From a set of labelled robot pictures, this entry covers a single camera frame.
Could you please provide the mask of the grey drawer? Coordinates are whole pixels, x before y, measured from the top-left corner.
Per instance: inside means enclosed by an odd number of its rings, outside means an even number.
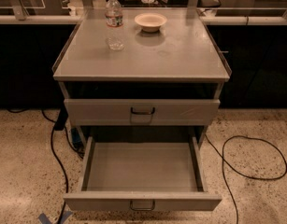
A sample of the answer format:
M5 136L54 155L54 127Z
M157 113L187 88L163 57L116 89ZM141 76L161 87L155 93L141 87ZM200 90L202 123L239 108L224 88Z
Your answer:
M65 99L65 108L73 125L96 126L191 126L209 125L216 116L217 99ZM134 115L150 111L153 115Z
M222 196L208 191L196 139L185 143L98 143L89 139L72 210L132 211L131 201L155 200L153 211L212 211Z

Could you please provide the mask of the grey drawer cabinet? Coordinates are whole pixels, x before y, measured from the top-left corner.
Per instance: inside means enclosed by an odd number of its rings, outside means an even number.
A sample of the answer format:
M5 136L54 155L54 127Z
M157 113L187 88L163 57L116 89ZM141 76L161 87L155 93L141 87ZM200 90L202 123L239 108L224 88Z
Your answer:
M231 70L204 23L185 8L159 12L166 24L146 33L135 23L146 10L127 8L124 48L114 51L106 44L103 10L89 11L54 72L65 99L219 100ZM202 140L209 125L186 127Z

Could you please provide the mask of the grey top drawer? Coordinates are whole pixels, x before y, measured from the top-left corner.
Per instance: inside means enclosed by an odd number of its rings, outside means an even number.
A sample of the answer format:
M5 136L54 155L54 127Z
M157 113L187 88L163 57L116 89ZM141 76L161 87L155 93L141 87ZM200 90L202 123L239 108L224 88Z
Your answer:
M96 126L191 126L209 125L216 116L217 99L65 99L65 108L73 125ZM150 111L153 115L134 115Z

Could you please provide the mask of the beige paper bowl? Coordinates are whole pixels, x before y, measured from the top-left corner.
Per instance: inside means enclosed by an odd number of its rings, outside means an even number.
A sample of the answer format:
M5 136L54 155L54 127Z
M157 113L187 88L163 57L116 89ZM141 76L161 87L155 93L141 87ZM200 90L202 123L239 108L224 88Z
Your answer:
M166 22L166 16L158 13L142 13L135 17L135 23L147 33L157 32Z

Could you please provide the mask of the clear plastic water bottle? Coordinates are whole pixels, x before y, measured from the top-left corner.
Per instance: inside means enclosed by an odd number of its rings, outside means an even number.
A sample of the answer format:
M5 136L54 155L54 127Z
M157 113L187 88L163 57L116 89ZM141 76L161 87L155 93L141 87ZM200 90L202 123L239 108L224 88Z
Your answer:
M123 44L123 14L122 5L118 0L108 0L105 7L105 19L108 29L107 43L112 50L122 50Z

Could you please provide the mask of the long counter with dark cabinets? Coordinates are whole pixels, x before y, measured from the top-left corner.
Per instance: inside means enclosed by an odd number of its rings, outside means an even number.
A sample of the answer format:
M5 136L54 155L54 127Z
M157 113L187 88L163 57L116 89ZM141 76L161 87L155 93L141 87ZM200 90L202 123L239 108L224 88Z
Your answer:
M57 107L54 72L80 23L0 24L0 108ZM287 25L206 26L231 74L227 108L287 108Z

